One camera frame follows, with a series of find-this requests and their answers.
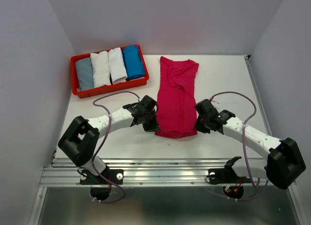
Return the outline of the pink t-shirt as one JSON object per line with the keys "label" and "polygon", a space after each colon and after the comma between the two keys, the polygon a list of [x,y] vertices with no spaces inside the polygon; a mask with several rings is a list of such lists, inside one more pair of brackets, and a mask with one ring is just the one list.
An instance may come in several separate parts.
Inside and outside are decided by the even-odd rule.
{"label": "pink t-shirt", "polygon": [[179,139],[197,135],[195,77],[199,64],[193,60],[173,61],[160,57],[160,86],[157,94],[155,135]]}

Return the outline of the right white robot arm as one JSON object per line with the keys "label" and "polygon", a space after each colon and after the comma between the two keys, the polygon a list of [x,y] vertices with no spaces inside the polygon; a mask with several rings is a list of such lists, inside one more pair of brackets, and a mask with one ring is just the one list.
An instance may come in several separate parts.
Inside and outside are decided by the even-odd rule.
{"label": "right white robot arm", "polygon": [[209,170],[208,183],[229,184],[238,180],[249,183],[252,178],[259,178],[285,190],[306,170],[302,154],[293,139],[281,140],[269,136],[244,124],[228,110],[218,111],[209,99],[197,103],[195,109],[198,112],[195,124],[198,132],[219,132],[261,156],[261,159],[248,160],[241,156],[230,159],[222,168]]}

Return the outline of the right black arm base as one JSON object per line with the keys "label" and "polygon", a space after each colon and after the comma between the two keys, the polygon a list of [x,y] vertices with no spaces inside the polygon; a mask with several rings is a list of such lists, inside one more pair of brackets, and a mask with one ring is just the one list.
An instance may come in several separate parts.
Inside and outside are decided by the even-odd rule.
{"label": "right black arm base", "polygon": [[233,166],[240,160],[240,156],[236,156],[229,161],[222,168],[209,169],[205,181],[212,185],[218,184],[235,184],[235,183],[251,183],[246,176],[237,176],[233,170]]}

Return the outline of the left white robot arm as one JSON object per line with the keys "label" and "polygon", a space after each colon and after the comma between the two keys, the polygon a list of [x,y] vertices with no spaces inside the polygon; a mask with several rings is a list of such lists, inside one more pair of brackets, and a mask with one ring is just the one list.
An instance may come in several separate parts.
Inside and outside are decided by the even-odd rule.
{"label": "left white robot arm", "polygon": [[[145,132],[159,131],[156,120],[157,102],[148,95],[114,112],[110,112],[105,106],[102,108],[106,110],[106,115],[91,119],[82,116],[74,118],[58,142],[58,148],[74,165],[90,172],[97,183],[113,179],[109,167],[98,157],[99,149],[110,133],[136,125],[142,125]],[[99,149],[96,149],[101,138],[103,141]]]}

